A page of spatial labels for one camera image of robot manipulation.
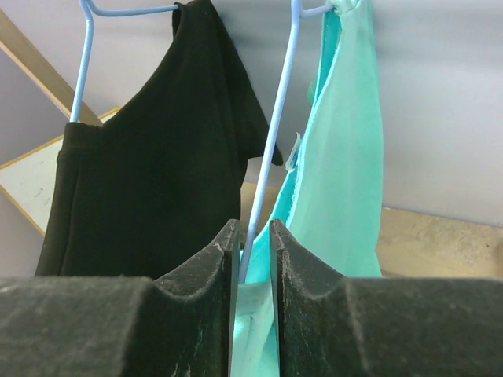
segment clothes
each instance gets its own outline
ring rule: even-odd
[[[240,217],[267,121],[210,0],[178,7],[140,92],[102,128],[67,124],[36,275],[156,279]]]
[[[288,159],[296,166],[287,173],[270,219],[282,220],[300,244],[343,275],[381,276],[375,248],[384,151],[371,5],[370,0],[332,3],[335,10],[323,20],[314,105],[299,149],[292,151],[296,158]],[[255,239],[238,300],[269,279],[269,242],[265,227]],[[247,347],[235,346],[233,353],[250,377],[276,352],[267,338],[272,293],[259,293],[255,308],[237,318]],[[277,375],[273,368],[261,371],[264,377]]]

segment black t-shirt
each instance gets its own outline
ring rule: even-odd
[[[267,121],[210,0],[178,7],[139,93],[103,127],[67,124],[36,275],[156,279],[240,217]]]

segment wooden beam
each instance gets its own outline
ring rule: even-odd
[[[75,91],[1,9],[0,49],[33,80],[66,116],[70,116]],[[101,125],[101,120],[85,103],[82,103],[80,121],[95,126]]]
[[[241,189],[246,232],[256,185]],[[268,187],[259,229],[273,210],[279,188]],[[383,208],[376,249],[387,277],[503,277],[503,228]]]

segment plastic hanger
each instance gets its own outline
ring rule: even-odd
[[[178,5],[153,6],[150,8],[107,10],[99,9],[93,0],[79,0],[80,7],[86,17],[86,37],[84,39],[84,48],[80,60],[79,77],[75,87],[75,96],[73,97],[72,111],[70,113],[70,122],[78,122],[80,116],[80,106],[86,85],[87,70],[89,68],[89,59],[91,47],[93,45],[94,19],[93,13],[102,17],[124,17],[124,16],[142,16],[145,14],[163,13],[176,10]]]
[[[86,37],[84,39],[84,47],[82,58],[80,61],[79,76],[75,87],[75,96],[72,104],[72,111],[70,113],[70,122],[78,122],[80,115],[80,106],[82,103],[84,86],[86,85],[87,71],[89,68],[89,60],[91,48],[93,45],[94,36],[94,19],[93,13],[97,16],[103,17],[122,17],[122,16],[140,16],[145,14],[163,13],[176,10],[177,5],[154,6],[150,8],[139,9],[123,9],[123,10],[107,10],[99,9],[93,0],[79,0],[80,7],[83,10],[86,18]],[[302,0],[291,0],[292,11],[292,24],[290,27],[290,36],[288,38],[288,46],[286,49],[285,62],[281,72],[280,83],[277,90],[276,100],[274,102],[274,110],[271,117],[269,133],[267,134],[266,147],[262,165],[260,167],[259,179],[257,182],[257,189],[253,199],[253,206],[251,207],[250,222],[248,223],[248,231],[246,235],[246,243],[244,245],[243,257],[241,259],[239,281],[243,283],[248,271],[248,264],[250,262],[250,255],[253,248],[253,240],[255,232],[259,223],[260,210],[264,200],[264,193],[266,191],[267,178],[269,177],[270,164],[273,158],[274,146],[276,144],[277,131],[279,128],[281,113],[285,104],[285,96],[290,81],[290,74],[292,73],[293,58],[295,56],[297,39],[299,37],[299,26],[301,18],[309,18],[319,16],[323,13],[329,12],[333,9],[332,4],[325,4],[313,9],[304,9]]]
[[[296,53],[297,38],[299,37],[299,26],[301,18],[309,18],[319,16],[333,10],[332,4],[325,4],[313,9],[303,9],[302,0],[291,0],[292,7],[292,25],[290,27],[290,36],[288,38],[288,46],[285,54],[285,62],[281,71],[280,83],[277,88],[276,101],[274,102],[273,115],[270,120],[269,133],[267,134],[266,147],[260,166],[259,179],[257,181],[257,189],[251,207],[250,222],[248,223],[248,231],[246,232],[246,242],[244,244],[243,257],[241,258],[239,270],[239,282],[244,283],[248,264],[252,254],[253,241],[259,224],[260,210],[264,201],[266,192],[267,178],[269,177],[270,164],[273,158],[274,146],[276,144],[277,130],[280,125],[281,113],[285,104],[285,96],[292,73],[293,57]]]

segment whiteboard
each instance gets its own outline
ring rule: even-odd
[[[115,110],[101,119],[105,122],[116,113]],[[7,163],[0,170],[3,190],[41,233],[45,233],[49,221],[56,181],[56,158],[62,144],[61,136]]]

